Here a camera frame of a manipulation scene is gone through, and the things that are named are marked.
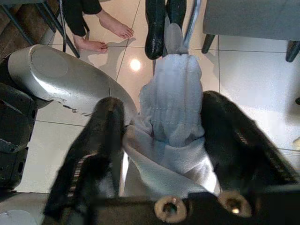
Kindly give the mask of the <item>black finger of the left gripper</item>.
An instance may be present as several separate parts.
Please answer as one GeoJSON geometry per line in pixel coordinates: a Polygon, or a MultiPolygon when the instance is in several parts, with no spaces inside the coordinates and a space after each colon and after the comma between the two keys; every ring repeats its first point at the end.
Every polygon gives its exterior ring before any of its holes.
{"type": "Polygon", "coordinates": [[[182,29],[186,9],[186,0],[168,0],[166,4],[166,11],[168,13],[170,23],[175,23],[180,27],[180,29],[182,29]]]}
{"type": "Polygon", "coordinates": [[[164,48],[165,1],[146,0],[145,10],[148,24],[145,54],[150,60],[156,60],[162,56],[164,48]]]}

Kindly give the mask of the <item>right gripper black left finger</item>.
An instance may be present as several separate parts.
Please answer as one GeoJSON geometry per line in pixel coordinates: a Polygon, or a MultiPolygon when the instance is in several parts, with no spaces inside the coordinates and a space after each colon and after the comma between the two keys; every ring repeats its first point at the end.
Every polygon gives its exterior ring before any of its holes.
{"type": "Polygon", "coordinates": [[[119,195],[124,118],[120,99],[98,101],[57,173],[45,205],[45,218],[61,220],[66,208],[83,217],[95,199],[119,195]]]}

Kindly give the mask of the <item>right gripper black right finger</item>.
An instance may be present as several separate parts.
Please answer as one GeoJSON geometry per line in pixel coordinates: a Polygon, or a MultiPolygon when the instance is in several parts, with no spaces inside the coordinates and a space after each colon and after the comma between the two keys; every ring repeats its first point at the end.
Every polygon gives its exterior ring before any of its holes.
{"type": "Polygon", "coordinates": [[[223,190],[291,185],[298,175],[256,123],[225,96],[202,98],[205,149],[223,190]]]}

